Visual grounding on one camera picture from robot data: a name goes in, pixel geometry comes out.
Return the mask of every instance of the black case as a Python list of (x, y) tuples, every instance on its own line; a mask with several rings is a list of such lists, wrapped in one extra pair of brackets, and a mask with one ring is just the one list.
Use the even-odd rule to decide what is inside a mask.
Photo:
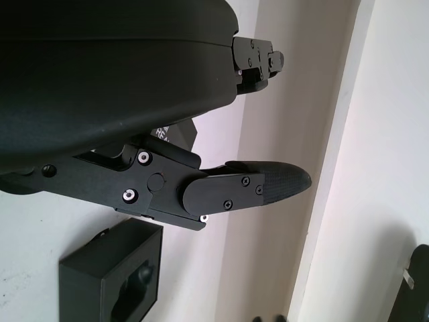
[(60, 262), (60, 322), (140, 322), (158, 298), (163, 227), (129, 219)]

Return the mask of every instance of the wall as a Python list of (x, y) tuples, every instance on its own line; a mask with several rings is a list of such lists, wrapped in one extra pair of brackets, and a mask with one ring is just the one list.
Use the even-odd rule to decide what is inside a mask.
[(324, 133), (325, 137), (328, 138), (328, 145), (321, 162), (322, 171), (320, 173), (314, 204), (309, 204), (307, 209), (310, 216), (310, 223), (308, 224), (304, 249), (302, 254), (298, 254), (299, 258), (296, 261), (299, 269), (292, 300), (290, 303), (286, 303), (285, 307), (285, 312), (288, 311), (288, 318), (290, 321), (297, 321), (302, 299), (304, 298), (308, 273), (316, 248), (326, 202), (328, 201), (374, 2), (375, 0), (355, 0), (350, 8), (349, 22), (336, 76), (334, 95), (332, 96), (334, 117), (332, 125), (330, 127), (326, 126)]
[(387, 321), (429, 243), (429, 2), (376, 0), (297, 320)]
[(309, 222), (332, 96), (343, 62), (351, 0), (264, 0), (255, 36), (285, 55), (283, 72), (268, 88), (248, 95), (240, 160), (297, 164), (314, 188), (287, 201), (230, 214), (216, 321), (268, 321), (289, 307)]

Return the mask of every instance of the silver screw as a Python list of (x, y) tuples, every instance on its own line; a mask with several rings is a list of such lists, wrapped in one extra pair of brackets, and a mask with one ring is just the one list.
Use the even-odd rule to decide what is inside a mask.
[(127, 189), (122, 195), (122, 199), (126, 203), (133, 202), (135, 198), (136, 198), (136, 195), (135, 195), (135, 191), (133, 189)]
[(150, 161), (150, 155), (146, 151), (139, 153), (138, 160), (140, 164), (146, 164)]

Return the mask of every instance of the black object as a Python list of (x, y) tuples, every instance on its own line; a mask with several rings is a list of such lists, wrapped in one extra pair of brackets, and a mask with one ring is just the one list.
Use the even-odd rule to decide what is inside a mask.
[[(263, 322), (261, 317), (256, 317), (253, 319), (252, 322)], [(288, 320), (286, 320), (286, 318), (283, 315), (277, 315), (274, 318), (274, 322), (288, 322)]]
[[(199, 166), (196, 154), (144, 136), (127, 144), (117, 158), (87, 152), (53, 160), (30, 173), (5, 174), (0, 182), (13, 193), (18, 193), (17, 186), (49, 191), (194, 230), (205, 227), (203, 215), (262, 206), (311, 185), (310, 176), (291, 164), (227, 162), (209, 170)], [(55, 168), (55, 175), (46, 176), (46, 167)]]
[(402, 281), (388, 322), (429, 321), (429, 246), (418, 246), (408, 268), (411, 287)]
[[(282, 70), (271, 42), (237, 32), (224, 0), (5, 3), (0, 189), (49, 191), (195, 230), (207, 214), (306, 190), (310, 176), (297, 166), (200, 170), (198, 155), (150, 136), (259, 91)], [(120, 153), (103, 151), (115, 142)]]
[(151, 132), (151, 135), (188, 151), (191, 151), (194, 146), (196, 134), (196, 128), (191, 119), (170, 126), (159, 127)]
[[(153, 129), (150, 134), (179, 148), (191, 151), (197, 132), (194, 122), (187, 119), (177, 124)], [(115, 142), (101, 146), (95, 149), (95, 152), (109, 158), (116, 158), (121, 155), (123, 149), (123, 142)]]
[(140, 322), (158, 298), (163, 227), (137, 219), (60, 263), (60, 322)]

